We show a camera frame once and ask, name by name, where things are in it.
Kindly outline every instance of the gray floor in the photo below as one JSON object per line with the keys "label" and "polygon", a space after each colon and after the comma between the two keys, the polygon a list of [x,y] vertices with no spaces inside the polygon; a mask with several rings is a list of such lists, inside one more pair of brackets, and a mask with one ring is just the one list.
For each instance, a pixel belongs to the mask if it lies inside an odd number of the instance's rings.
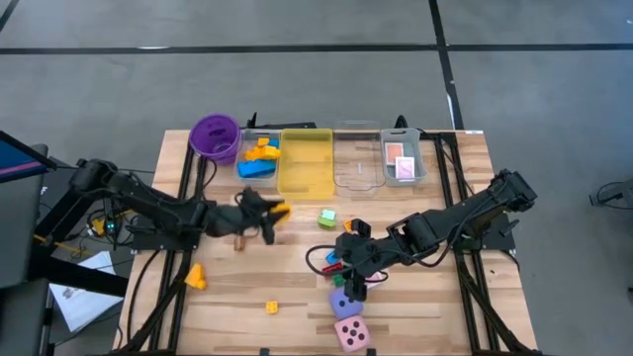
{"label": "gray floor", "polygon": [[[439,3],[453,45],[633,43],[630,1]],[[0,47],[434,41],[427,2],[412,0],[21,0],[0,34]],[[588,193],[633,178],[633,51],[450,58],[465,127],[484,130],[495,167],[519,170],[539,194],[515,237],[540,348],[630,354],[633,224],[629,212],[591,207]],[[452,128],[433,51],[0,55],[0,78],[2,130],[47,142],[68,162],[103,157],[152,169],[162,132],[209,112],[242,123],[257,111],[268,123],[357,119],[386,128],[404,114],[412,126]],[[105,352],[110,321],[58,354]],[[53,340],[65,336],[57,320]]]}

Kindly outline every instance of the yellow container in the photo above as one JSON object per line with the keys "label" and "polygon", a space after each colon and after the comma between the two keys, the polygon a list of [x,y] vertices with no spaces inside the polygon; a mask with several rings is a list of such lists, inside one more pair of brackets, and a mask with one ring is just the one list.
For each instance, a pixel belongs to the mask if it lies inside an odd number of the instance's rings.
{"label": "yellow container", "polygon": [[333,134],[329,129],[281,131],[277,189],[286,199],[330,199],[334,195]]}

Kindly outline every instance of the clear plastic bin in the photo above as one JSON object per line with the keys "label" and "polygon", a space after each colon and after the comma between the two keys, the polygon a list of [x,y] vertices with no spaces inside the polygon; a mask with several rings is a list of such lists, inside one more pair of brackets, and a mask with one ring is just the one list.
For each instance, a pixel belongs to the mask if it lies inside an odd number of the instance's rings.
{"label": "clear plastic bin", "polygon": [[378,123],[347,121],[334,128],[334,184],[341,197],[371,197],[385,185]]}
{"label": "clear plastic bin", "polygon": [[[405,187],[419,184],[426,177],[426,168],[419,151],[419,131],[417,129],[390,129],[381,131],[381,150],[383,151],[383,169],[385,179],[390,187]],[[385,152],[386,142],[398,142],[403,144],[403,154],[405,157],[413,157],[415,161],[415,173],[411,179],[396,178],[396,166],[388,165]]]}
{"label": "clear plastic bin", "polygon": [[277,189],[286,199],[331,199],[334,194],[332,130],[281,130]]}
{"label": "clear plastic bin", "polygon": [[241,133],[241,148],[237,152],[237,157],[235,158],[235,165],[233,166],[233,171],[235,172],[235,177],[240,181],[244,182],[245,185],[249,185],[251,187],[275,187],[277,185],[277,172],[279,171],[279,159],[275,162],[275,172],[272,174],[264,175],[257,178],[242,178],[237,171],[237,163],[245,162],[246,158],[244,154],[247,150],[252,149],[257,146],[257,140],[262,137],[268,138],[277,138],[280,139],[280,130],[257,130],[257,129],[246,129]]}

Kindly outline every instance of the computer monitor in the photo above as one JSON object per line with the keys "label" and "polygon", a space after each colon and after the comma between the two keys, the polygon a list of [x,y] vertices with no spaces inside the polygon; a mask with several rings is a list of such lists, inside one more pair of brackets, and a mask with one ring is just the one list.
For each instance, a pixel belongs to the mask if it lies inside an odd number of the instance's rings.
{"label": "computer monitor", "polygon": [[55,170],[52,160],[0,131],[0,183]]}

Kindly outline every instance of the wooden tabletop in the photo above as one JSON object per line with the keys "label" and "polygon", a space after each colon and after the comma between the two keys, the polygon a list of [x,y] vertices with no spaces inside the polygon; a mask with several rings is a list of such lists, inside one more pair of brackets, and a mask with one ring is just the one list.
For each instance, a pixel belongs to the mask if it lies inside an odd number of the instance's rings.
{"label": "wooden tabletop", "polygon": [[[165,133],[154,188],[177,195],[188,133]],[[494,172],[484,135],[466,132],[456,135],[468,184],[475,191],[485,189]],[[333,328],[336,319],[327,301],[333,286],[309,270],[305,252],[316,244],[333,244],[343,232],[340,222],[360,218],[372,226],[374,237],[384,237],[387,225],[414,212],[444,209],[434,145],[430,141],[421,141],[420,149],[428,176],[419,186],[382,187],[373,198],[336,196],[331,201],[291,202],[292,217],[276,227],[275,245],[267,246],[257,236],[247,240],[244,251],[236,252],[233,250],[234,236],[203,237],[193,254],[193,261],[204,265],[208,287],[205,291],[187,290],[178,354],[257,354],[262,347],[270,348],[272,354],[343,353]],[[455,176],[450,162],[447,163],[454,201],[457,202]],[[191,179],[190,194],[195,174]],[[243,184],[233,176],[232,167],[221,167],[206,190],[206,196],[227,204],[242,189]],[[275,189],[258,191],[265,197],[278,197]],[[317,226],[322,209],[337,212],[339,224],[335,231]],[[323,259],[326,252],[320,252],[313,258],[316,266],[326,264]],[[124,334],[132,289],[150,254],[143,252],[134,262],[120,320]],[[134,309],[133,334],[156,304],[165,254],[159,253],[141,281]],[[371,346],[379,355],[470,353],[455,261],[452,254],[449,256],[434,269],[416,265],[393,266],[389,269],[389,280],[369,291],[362,316],[368,324]],[[482,256],[493,306],[519,340],[535,348],[516,265],[499,252],[484,251]],[[279,302],[279,313],[267,314],[267,301]],[[165,314],[161,347],[167,345],[172,307]],[[478,307],[476,317],[482,347],[487,347],[483,317]]]}

